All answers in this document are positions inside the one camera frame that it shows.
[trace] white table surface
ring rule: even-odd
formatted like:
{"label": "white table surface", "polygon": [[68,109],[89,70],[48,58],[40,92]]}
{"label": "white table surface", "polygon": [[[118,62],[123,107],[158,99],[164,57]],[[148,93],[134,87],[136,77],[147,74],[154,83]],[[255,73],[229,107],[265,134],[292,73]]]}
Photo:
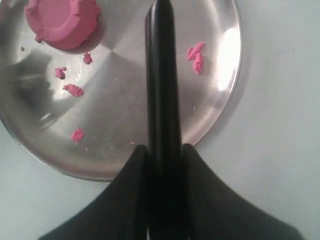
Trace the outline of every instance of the white table surface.
{"label": "white table surface", "polygon": [[[197,146],[236,192],[320,239],[320,1],[238,0],[239,83]],[[0,126],[0,239],[35,240],[89,204],[106,183],[64,176]]]}

